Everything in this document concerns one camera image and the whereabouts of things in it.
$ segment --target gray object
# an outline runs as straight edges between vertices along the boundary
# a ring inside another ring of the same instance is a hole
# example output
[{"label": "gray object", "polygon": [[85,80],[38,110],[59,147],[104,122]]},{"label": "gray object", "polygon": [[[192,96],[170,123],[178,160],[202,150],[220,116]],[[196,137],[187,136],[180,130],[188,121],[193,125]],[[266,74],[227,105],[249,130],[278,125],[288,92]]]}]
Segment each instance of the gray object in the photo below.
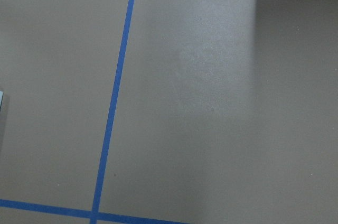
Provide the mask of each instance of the gray object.
[{"label": "gray object", "polygon": [[1,104],[2,104],[2,96],[3,96],[3,92],[0,91],[0,110],[1,110]]},{"label": "gray object", "polygon": [[[0,199],[90,211],[128,0],[1,1]],[[336,224],[336,12],[336,0],[135,0],[99,211]]]}]

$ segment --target gray floor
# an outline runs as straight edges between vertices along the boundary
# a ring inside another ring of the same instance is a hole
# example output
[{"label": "gray floor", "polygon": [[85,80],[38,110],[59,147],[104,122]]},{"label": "gray floor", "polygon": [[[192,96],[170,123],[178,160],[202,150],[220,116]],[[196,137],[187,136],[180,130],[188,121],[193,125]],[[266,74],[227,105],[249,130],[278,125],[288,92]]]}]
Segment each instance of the gray floor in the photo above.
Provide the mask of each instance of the gray floor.
[{"label": "gray floor", "polygon": [[[90,211],[128,0],[1,1],[0,199]],[[100,212],[335,224],[335,1],[135,0]]]},{"label": "gray floor", "polygon": [[16,209],[6,209],[6,208],[0,208],[0,217],[1,217],[1,223],[6,223],[6,224],[18,224],[18,223],[87,224],[88,223],[88,220],[86,219],[40,213],[40,212],[38,213],[38,212],[22,211],[22,210],[16,210]]}]

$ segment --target gray surface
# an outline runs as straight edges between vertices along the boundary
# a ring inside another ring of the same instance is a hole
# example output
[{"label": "gray surface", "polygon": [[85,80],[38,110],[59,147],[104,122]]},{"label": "gray surface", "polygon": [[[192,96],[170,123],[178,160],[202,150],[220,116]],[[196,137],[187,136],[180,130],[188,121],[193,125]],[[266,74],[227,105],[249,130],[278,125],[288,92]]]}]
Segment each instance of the gray surface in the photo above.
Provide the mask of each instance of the gray surface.
[{"label": "gray surface", "polygon": [[136,0],[100,210],[336,223],[332,1]]},{"label": "gray surface", "polygon": [[[0,1],[0,199],[89,210],[127,0]],[[100,211],[336,224],[336,1],[135,0]]]},{"label": "gray surface", "polygon": [[88,224],[86,219],[9,208],[0,208],[0,220],[5,224]]},{"label": "gray surface", "polygon": [[0,1],[0,198],[90,210],[128,0]]}]

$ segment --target blue tape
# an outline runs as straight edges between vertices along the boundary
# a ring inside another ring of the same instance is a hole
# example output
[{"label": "blue tape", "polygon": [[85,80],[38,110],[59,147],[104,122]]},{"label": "blue tape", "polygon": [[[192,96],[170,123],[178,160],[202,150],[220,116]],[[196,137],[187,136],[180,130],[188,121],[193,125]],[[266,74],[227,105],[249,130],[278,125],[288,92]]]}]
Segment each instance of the blue tape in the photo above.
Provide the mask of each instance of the blue tape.
[{"label": "blue tape", "polygon": [[110,106],[109,106],[109,112],[108,112],[105,138],[104,138],[104,143],[102,146],[99,171],[97,174],[96,187],[95,187],[95,193],[94,193],[94,200],[93,200],[93,205],[91,209],[90,224],[96,224],[97,216],[99,213],[102,187],[103,187],[105,172],[106,172],[109,144],[110,144],[110,138],[112,134],[112,126],[114,123],[114,116],[115,116],[115,110],[116,110],[116,105],[117,105],[118,92],[119,92],[120,83],[121,83],[123,64],[125,61],[130,23],[132,21],[134,1],[135,0],[128,1],[127,13],[126,13],[126,18],[125,18],[125,26],[124,26],[123,34],[122,34],[120,53],[118,56],[117,68],[116,68],[116,74],[115,74],[115,81],[114,81],[114,86],[112,88],[112,94],[111,94],[111,100],[110,100]]},{"label": "blue tape", "polygon": [[34,211],[34,212],[45,212],[45,213],[72,216],[72,217],[78,217],[78,218],[88,219],[90,217],[90,211],[64,208],[64,207],[45,206],[42,204],[31,204],[31,203],[4,200],[4,199],[0,199],[0,207],[7,207],[7,208]]},{"label": "blue tape", "polygon": [[102,213],[102,212],[98,214],[98,220],[113,221],[117,223],[127,223],[127,224],[184,224],[181,222],[146,219],[146,218],[140,218],[140,217],[132,217],[132,216],[117,215],[117,214]]}]

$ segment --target table surface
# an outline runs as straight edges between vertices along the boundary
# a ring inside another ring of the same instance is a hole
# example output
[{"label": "table surface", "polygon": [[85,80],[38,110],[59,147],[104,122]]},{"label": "table surface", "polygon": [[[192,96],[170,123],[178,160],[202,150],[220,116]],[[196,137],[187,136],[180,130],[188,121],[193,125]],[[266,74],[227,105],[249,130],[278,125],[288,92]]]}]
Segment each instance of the table surface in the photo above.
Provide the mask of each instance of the table surface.
[{"label": "table surface", "polygon": [[1,219],[336,224],[336,1],[1,0]]}]

